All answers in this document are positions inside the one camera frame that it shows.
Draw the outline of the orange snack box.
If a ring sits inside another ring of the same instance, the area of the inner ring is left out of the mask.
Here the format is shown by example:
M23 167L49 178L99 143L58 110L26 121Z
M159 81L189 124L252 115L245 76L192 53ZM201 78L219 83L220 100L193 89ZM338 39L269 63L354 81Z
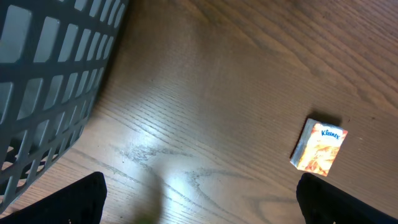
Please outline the orange snack box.
M326 177L347 134L341 127L308 118L290 163L298 170Z

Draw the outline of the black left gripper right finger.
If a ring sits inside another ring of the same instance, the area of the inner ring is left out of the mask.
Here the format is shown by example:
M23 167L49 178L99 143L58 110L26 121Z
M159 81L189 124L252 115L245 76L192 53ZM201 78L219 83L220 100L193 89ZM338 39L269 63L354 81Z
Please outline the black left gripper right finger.
M296 197L306 223L397 224L396 218L308 172L298 182Z

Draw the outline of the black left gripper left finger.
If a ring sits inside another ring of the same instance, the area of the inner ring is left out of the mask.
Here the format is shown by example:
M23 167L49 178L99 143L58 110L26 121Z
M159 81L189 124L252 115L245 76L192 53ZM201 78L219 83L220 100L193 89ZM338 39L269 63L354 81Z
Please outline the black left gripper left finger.
M1 224L99 224L107 196L101 172L1 219Z

